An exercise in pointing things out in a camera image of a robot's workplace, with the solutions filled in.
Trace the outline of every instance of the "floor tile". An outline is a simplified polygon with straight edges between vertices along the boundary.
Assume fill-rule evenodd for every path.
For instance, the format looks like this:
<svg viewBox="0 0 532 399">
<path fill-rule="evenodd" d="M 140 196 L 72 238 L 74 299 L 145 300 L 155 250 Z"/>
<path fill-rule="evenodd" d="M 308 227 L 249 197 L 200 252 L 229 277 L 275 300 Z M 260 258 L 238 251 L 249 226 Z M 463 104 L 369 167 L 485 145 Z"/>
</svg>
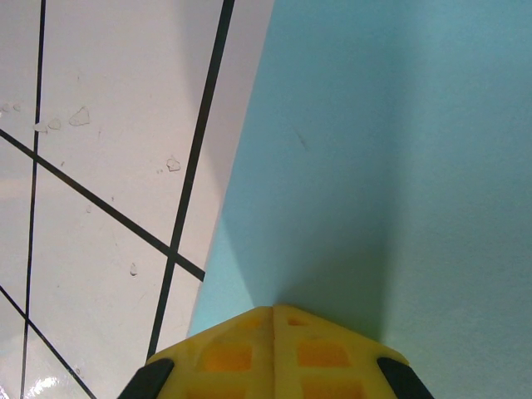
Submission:
<svg viewBox="0 0 532 399">
<path fill-rule="evenodd" d="M 0 293 L 0 399 L 20 397 L 24 319 Z"/>
<path fill-rule="evenodd" d="M 47 2 L 39 152 L 166 243 L 221 4 Z"/>
<path fill-rule="evenodd" d="M 196 277 L 175 266 L 157 352 L 187 337 L 200 285 L 201 282 Z"/>
<path fill-rule="evenodd" d="M 27 335 L 24 399 L 85 399 L 89 396 L 33 332 Z"/>
<path fill-rule="evenodd" d="M 30 147 L 35 123 L 40 9 L 39 0 L 0 2 L 0 128 Z"/>
<path fill-rule="evenodd" d="M 97 397 L 117 397 L 144 363 L 165 261 L 39 169 L 30 317 Z"/>
<path fill-rule="evenodd" d="M 273 0 L 237 0 L 234 5 L 180 242 L 180 254 L 201 268 L 229 183 L 272 7 Z"/>
<path fill-rule="evenodd" d="M 26 307 L 32 160 L 0 139 L 0 285 Z"/>
</svg>

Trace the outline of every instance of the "rectangular hole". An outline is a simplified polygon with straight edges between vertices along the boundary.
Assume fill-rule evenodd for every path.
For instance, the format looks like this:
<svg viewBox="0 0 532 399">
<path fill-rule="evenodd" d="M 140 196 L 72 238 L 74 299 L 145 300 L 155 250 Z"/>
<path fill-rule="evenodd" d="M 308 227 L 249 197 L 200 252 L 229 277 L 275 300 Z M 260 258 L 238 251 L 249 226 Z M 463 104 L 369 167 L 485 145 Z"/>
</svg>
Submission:
<svg viewBox="0 0 532 399">
<path fill-rule="evenodd" d="M 302 379 L 301 388 L 303 399 L 366 399 L 358 381 L 308 376 Z"/>
<path fill-rule="evenodd" d="M 302 367 L 349 367 L 350 363 L 342 345 L 324 339 L 308 339 L 298 344 L 298 365 Z"/>
<path fill-rule="evenodd" d="M 245 372 L 251 369 L 253 348 L 244 343 L 211 343 L 201 353 L 202 372 Z"/>
<path fill-rule="evenodd" d="M 260 318 L 249 318 L 239 323 L 239 327 L 245 330 L 256 330 L 262 325 L 263 321 Z"/>
</svg>

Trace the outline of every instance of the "light blue wall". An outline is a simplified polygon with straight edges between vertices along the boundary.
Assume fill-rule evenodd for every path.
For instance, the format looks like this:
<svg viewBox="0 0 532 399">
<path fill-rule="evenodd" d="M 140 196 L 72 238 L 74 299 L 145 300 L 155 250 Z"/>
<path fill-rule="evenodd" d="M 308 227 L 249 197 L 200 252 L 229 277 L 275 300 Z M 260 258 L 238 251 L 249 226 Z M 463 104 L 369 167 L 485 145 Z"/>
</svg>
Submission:
<svg viewBox="0 0 532 399">
<path fill-rule="evenodd" d="M 293 303 L 530 397 L 532 2 L 277 0 L 192 332 Z"/>
</svg>

